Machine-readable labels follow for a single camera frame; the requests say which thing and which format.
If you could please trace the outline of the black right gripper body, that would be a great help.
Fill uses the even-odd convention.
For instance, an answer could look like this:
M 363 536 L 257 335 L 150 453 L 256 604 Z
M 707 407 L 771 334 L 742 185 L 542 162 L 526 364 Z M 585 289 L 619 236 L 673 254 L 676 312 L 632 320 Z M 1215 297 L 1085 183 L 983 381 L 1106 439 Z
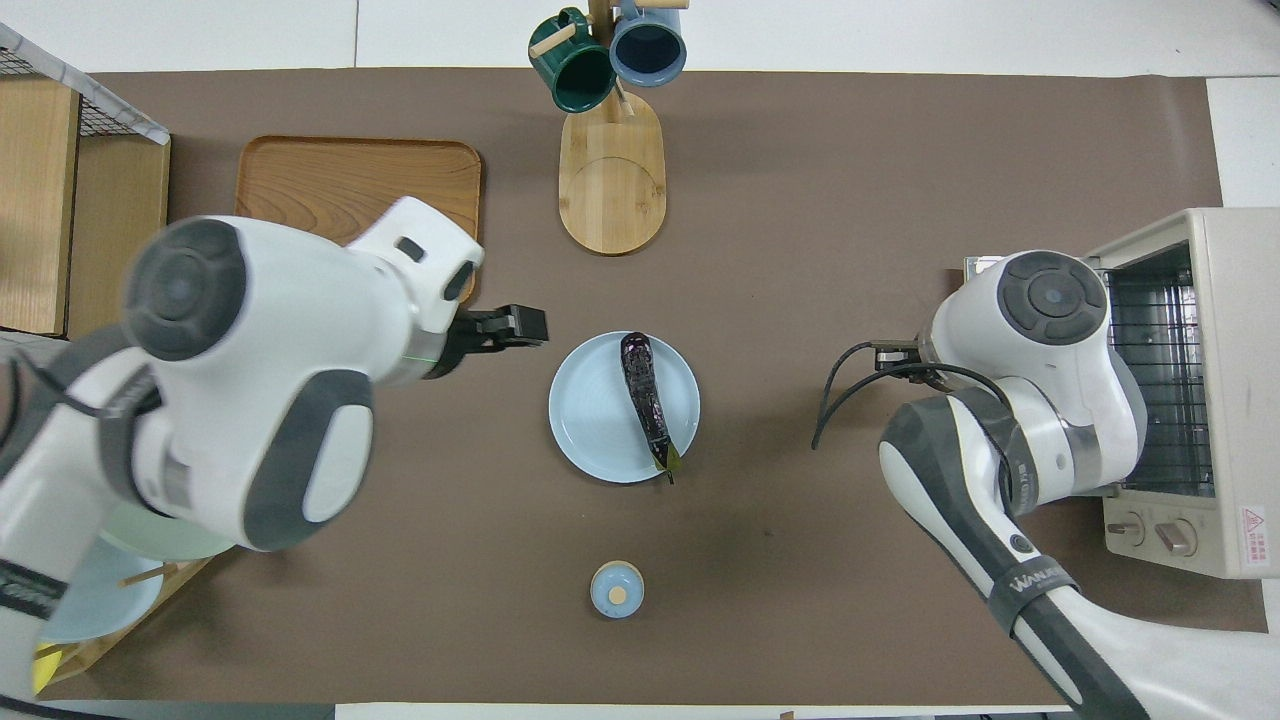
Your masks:
M 925 377 L 932 373 L 924 366 L 918 341 L 877 341 L 872 343 L 874 370 L 883 377 Z

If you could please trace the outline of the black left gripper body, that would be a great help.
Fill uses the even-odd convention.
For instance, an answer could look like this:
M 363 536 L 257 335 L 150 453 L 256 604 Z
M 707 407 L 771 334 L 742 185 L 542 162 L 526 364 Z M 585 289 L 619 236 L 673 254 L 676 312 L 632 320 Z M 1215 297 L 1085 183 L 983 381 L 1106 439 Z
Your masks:
M 428 372 L 429 379 L 439 379 L 453 372 L 468 354 L 497 354 L 509 347 L 515 337 L 513 307 L 488 311 L 460 310 L 445 333 L 440 355 Z

